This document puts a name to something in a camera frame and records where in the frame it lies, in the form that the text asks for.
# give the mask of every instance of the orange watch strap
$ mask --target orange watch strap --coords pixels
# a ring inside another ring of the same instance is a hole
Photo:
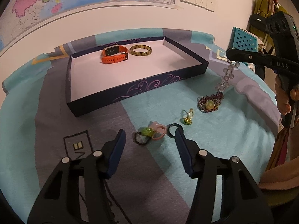
[[[128,51],[129,50],[126,47],[119,45],[119,52],[124,52],[125,54],[107,56],[104,49],[102,52],[102,62],[104,64],[112,64],[126,60],[128,58]]]

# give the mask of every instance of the bangle bracelet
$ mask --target bangle bracelet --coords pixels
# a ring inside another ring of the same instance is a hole
[[[155,134],[157,133],[157,132],[155,132],[155,133],[153,134],[153,136],[152,136],[152,140],[153,140],[153,141],[160,140],[160,139],[162,139],[162,138],[166,135],[166,128],[165,128],[165,126],[160,125],[160,126],[157,127],[157,129],[164,129],[164,133],[162,133],[159,137],[156,137],[156,138],[155,138],[154,136],[155,136]]]
[[[137,51],[134,51],[134,49],[146,49],[147,51],[146,52],[137,52]],[[139,44],[139,45],[132,46],[129,49],[129,53],[131,55],[136,55],[136,56],[146,56],[146,55],[150,55],[152,53],[152,49],[151,49],[151,47],[149,47],[147,45]]]
[[[170,125],[167,127],[167,135],[168,135],[170,138],[175,139],[175,136],[172,135],[172,134],[170,133],[170,130],[169,130],[170,127],[172,127],[172,126],[176,126],[176,127],[178,127],[178,128],[181,128],[182,131],[184,132],[184,129],[183,129],[183,127],[182,127],[180,124],[177,124],[177,123],[170,124]]]

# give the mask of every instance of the amber bangle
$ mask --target amber bangle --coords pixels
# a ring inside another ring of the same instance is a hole
[[[147,51],[146,52],[137,52],[137,51],[134,51],[134,49],[146,49]],[[152,49],[151,49],[151,47],[149,47],[147,45],[139,44],[139,45],[132,46],[129,49],[129,53],[131,55],[135,55],[135,56],[146,56],[146,55],[150,55],[152,53]]]

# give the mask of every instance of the finger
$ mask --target finger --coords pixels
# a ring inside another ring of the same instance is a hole
[[[275,91],[276,91],[276,97],[275,97],[276,101],[279,101],[284,104],[289,103],[289,97],[288,97],[287,93],[281,87],[279,87],[277,84],[275,84]]]
[[[284,104],[279,101],[277,101],[277,108],[278,108],[279,112],[283,115],[291,112],[291,106],[289,104]]]
[[[290,91],[290,96],[292,100],[298,101],[299,100],[299,89],[293,89]]]
[[[278,75],[276,75],[276,77],[275,77],[275,83],[276,83],[279,87],[281,87],[281,80],[280,80],[280,78],[279,78]]]

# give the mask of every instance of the black ring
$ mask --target black ring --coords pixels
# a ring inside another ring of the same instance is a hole
[[[137,136],[141,136],[142,135],[142,132],[136,132],[135,134],[134,134],[134,142],[136,143],[136,144],[138,144],[138,145],[141,145],[141,146],[144,146],[144,145],[146,145],[147,143],[149,143],[150,142],[150,140],[151,140],[151,137],[148,137],[147,136],[147,140],[146,140],[146,142],[138,142],[138,140],[137,140]]]
[[[175,136],[172,135],[172,134],[170,133],[170,130],[169,130],[170,127],[172,127],[172,126],[176,126],[176,127],[178,127],[178,128],[181,128],[182,131],[184,132],[184,129],[183,129],[183,127],[182,127],[180,124],[177,124],[177,123],[170,124],[170,125],[167,127],[167,135],[168,135],[170,138],[172,138],[172,139],[175,138]]]

